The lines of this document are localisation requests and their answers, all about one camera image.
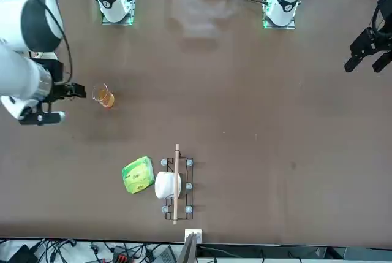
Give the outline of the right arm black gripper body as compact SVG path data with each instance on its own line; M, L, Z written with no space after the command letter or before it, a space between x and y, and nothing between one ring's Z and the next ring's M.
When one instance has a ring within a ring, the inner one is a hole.
M45 59L45 68L51 75L51 89L45 98L45 103L53 103L57 100L64 99L65 87L63 81L64 65L55 59Z

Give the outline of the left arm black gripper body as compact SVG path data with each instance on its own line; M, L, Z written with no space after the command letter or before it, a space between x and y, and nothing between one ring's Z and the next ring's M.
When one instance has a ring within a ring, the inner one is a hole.
M384 24L377 26L377 17L381 13ZM391 0L378 0L372 17L372 30L375 34L391 34Z

